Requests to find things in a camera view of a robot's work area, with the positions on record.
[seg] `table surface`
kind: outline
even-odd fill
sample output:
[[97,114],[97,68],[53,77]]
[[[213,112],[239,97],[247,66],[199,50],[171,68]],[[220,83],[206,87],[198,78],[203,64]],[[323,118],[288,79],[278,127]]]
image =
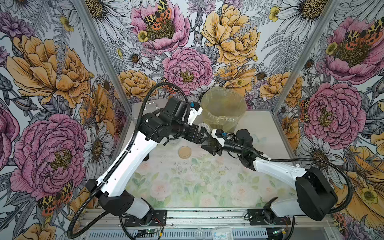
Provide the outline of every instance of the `table surface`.
[[[289,157],[269,112],[246,112],[237,129],[248,129],[254,147],[270,157]],[[188,159],[178,155],[182,146],[192,150]],[[126,190],[156,208],[262,207],[273,197],[296,196],[287,184],[245,168],[226,152],[214,157],[184,139],[157,145],[149,160],[141,163],[131,177]]]

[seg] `moth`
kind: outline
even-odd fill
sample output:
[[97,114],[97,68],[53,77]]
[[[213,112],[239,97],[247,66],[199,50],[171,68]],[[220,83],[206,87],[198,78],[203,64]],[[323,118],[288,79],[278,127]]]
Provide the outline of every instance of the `moth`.
[[167,0],[159,0],[157,11],[155,14],[146,16],[143,20],[144,23],[152,27],[153,30],[160,30],[162,25],[166,23],[166,20],[170,20],[172,16],[172,10],[168,8]]

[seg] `purple flower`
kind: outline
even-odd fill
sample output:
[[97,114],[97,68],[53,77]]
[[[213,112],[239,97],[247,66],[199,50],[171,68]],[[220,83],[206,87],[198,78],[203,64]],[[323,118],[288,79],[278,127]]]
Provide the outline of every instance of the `purple flower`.
[[9,12],[0,13],[0,31],[7,34],[10,38],[15,36],[21,38],[22,35],[31,37],[35,35],[35,30],[17,16],[12,17]]
[[384,68],[384,38],[373,44],[359,41],[356,46],[348,46],[345,40],[347,32],[362,32],[374,22],[359,22],[347,17],[340,26],[328,37],[328,48],[323,63],[316,65],[321,73],[332,75],[336,80],[349,81],[358,85],[377,75]]
[[322,83],[310,97],[308,116],[310,120],[304,124],[307,136],[321,138],[337,150],[356,139],[367,118],[358,90],[347,83]]
[[77,187],[85,175],[82,167],[87,134],[83,127],[65,114],[26,127],[15,143],[16,168],[11,189],[40,199],[56,195],[72,182]]
[[242,8],[243,7],[243,0],[225,0],[224,3],[228,5],[233,5],[235,8]]
[[6,68],[8,56],[9,56],[9,53],[7,53],[7,51],[4,50],[4,47],[0,47],[0,66],[1,67]]
[[144,23],[144,18],[155,14],[157,11],[157,3],[155,7],[148,6],[144,8],[132,8],[131,19],[133,25],[133,33],[138,35],[146,49],[150,53],[161,54],[163,52],[174,51],[180,46],[185,46],[189,38],[190,23],[189,18],[184,18],[180,13],[179,6],[173,5],[169,0],[168,8],[172,11],[170,20],[164,20],[159,30],[153,30],[152,27]]
[[19,134],[20,127],[16,118],[3,106],[0,106],[0,170],[4,168],[12,153],[12,142]]
[[164,77],[179,86],[186,95],[213,79],[211,60],[193,48],[179,48],[163,60]]
[[206,15],[215,11],[216,0],[189,0],[187,4],[189,5],[188,12],[190,14],[194,12],[203,12]]
[[245,96],[244,96],[244,99],[245,99],[245,102],[247,104],[247,108],[248,109],[253,109],[253,106],[255,105],[253,100],[256,98],[255,94],[254,93],[247,93]]
[[353,217],[345,215],[345,223],[347,225],[348,231],[345,236],[346,240],[370,240],[369,233],[360,226],[359,221]]

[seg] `black cable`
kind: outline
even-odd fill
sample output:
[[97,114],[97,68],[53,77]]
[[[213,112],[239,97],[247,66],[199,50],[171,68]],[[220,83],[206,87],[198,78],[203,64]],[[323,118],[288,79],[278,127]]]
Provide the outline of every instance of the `black cable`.
[[293,216],[293,217],[292,217],[292,226],[291,226],[291,230],[290,230],[290,232],[289,232],[287,238],[284,239],[284,240],[289,240],[289,239],[291,238],[291,236],[293,235],[293,229],[295,228],[295,220],[296,220],[296,217]]
[[271,161],[271,162],[292,162],[292,161],[311,161],[311,162],[318,162],[318,163],[321,163],[321,164],[326,164],[332,168],[334,168],[336,171],[338,171],[342,176],[343,178],[345,179],[346,183],[347,183],[347,187],[348,187],[348,194],[346,196],[346,198],[344,199],[343,203],[341,205],[339,205],[338,207],[335,207],[334,209],[331,209],[329,210],[329,214],[332,214],[332,213],[335,213],[335,212],[339,212],[341,210],[343,210],[344,208],[346,208],[348,206],[348,204],[351,202],[352,200],[352,197],[353,197],[353,185],[352,185],[352,182],[351,180],[349,179],[349,177],[345,174],[345,172],[343,172],[342,170],[340,170],[336,165],[330,163],[330,162],[325,162],[325,161],[321,161],[321,160],[317,160],[317,159],[311,159],[311,158],[292,158],[292,159],[268,159],[266,157],[263,157],[261,156],[256,149],[254,148],[250,148],[250,147],[245,147],[243,145],[240,145],[234,141],[231,141],[227,138],[227,135],[224,135],[223,134],[223,138],[224,138],[224,141],[229,143],[229,144],[232,144],[232,145],[235,145],[237,147],[240,147],[244,150],[248,150],[250,152],[253,152],[254,154],[256,154],[259,158],[263,159],[263,160],[266,160],[266,161]]
[[244,219],[245,221],[249,221],[249,212],[247,212],[247,213],[244,215],[243,219]]
[[110,169],[110,171],[106,174],[106,176],[104,177],[103,181],[99,183],[99,185],[91,192],[91,194],[89,195],[89,197],[85,200],[85,202],[80,206],[79,210],[75,213],[74,217],[72,218],[69,226],[68,226],[68,230],[67,230],[67,236],[68,238],[76,238],[80,235],[82,235],[83,233],[86,232],[86,230],[88,230],[93,224],[95,224],[99,219],[101,219],[103,216],[107,215],[109,212],[103,212],[102,214],[100,214],[98,217],[96,217],[94,220],[92,220],[88,225],[86,225],[83,229],[81,229],[79,232],[77,233],[73,233],[73,229],[74,229],[74,226],[76,224],[76,221],[78,220],[78,218],[80,217],[80,214],[83,212],[83,210],[87,207],[88,203],[93,199],[93,197],[100,191],[100,189],[104,186],[104,184],[108,181],[108,179],[111,177],[112,173],[116,170],[116,168],[120,165],[120,163],[124,160],[125,156],[127,156],[129,150],[131,149],[131,147],[133,146],[133,143],[136,139],[136,136],[137,136],[137,133],[139,132],[139,128],[140,128],[140,125],[141,125],[141,118],[142,118],[142,115],[143,115],[143,112],[144,112],[144,108],[147,104],[147,101],[149,99],[149,97],[151,96],[152,92],[160,87],[160,86],[163,86],[163,85],[168,85],[168,86],[172,86],[174,88],[176,88],[181,94],[182,96],[184,97],[184,100],[187,104],[189,104],[189,101],[188,101],[188,98],[187,96],[185,95],[185,93],[181,90],[181,88],[179,88],[179,86],[173,84],[173,83],[169,83],[169,82],[161,82],[161,83],[158,83],[156,84],[155,86],[153,86],[149,92],[147,93],[147,95],[145,96],[145,98],[143,99],[143,102],[141,104],[141,108],[140,108],[140,111],[139,111],[139,116],[137,117],[137,123],[136,123],[136,126],[135,126],[135,130],[132,134],[132,137],[131,137],[131,140],[129,141],[128,143],[128,146],[126,148],[126,151],[121,155],[121,157],[119,158],[119,160],[112,166],[112,168]]
[[161,112],[161,111],[163,111],[163,110],[164,110],[164,108],[159,108],[159,109],[154,110],[152,113],[153,113],[154,115],[157,115],[159,112]]
[[231,157],[233,157],[233,158],[239,158],[239,154],[237,154],[237,157],[234,157],[234,156],[232,156],[232,154],[230,154],[229,152],[227,152],[228,154],[229,154],[229,156],[231,156]]
[[123,221],[122,221],[122,216],[121,216],[121,215],[119,216],[119,220],[120,220],[120,226],[121,226],[123,232],[125,233],[125,235],[127,235],[127,237],[129,237],[130,240],[135,240],[135,239],[129,234],[129,232],[127,231],[127,229],[125,228],[124,223],[123,223]]

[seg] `flower bud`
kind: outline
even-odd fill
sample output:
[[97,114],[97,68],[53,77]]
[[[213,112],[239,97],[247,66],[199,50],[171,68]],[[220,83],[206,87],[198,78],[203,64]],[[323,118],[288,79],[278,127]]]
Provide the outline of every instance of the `flower bud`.
[[18,108],[23,111],[36,110],[37,106],[32,102],[32,99],[28,97],[18,97],[10,99]]
[[368,125],[368,129],[373,134],[382,134],[384,132],[384,124],[380,121],[373,121]]
[[384,78],[381,78],[372,86],[372,97],[377,98],[382,93],[384,93]]
[[8,78],[4,77],[0,74],[0,90],[9,91],[12,90],[12,83],[8,80]]

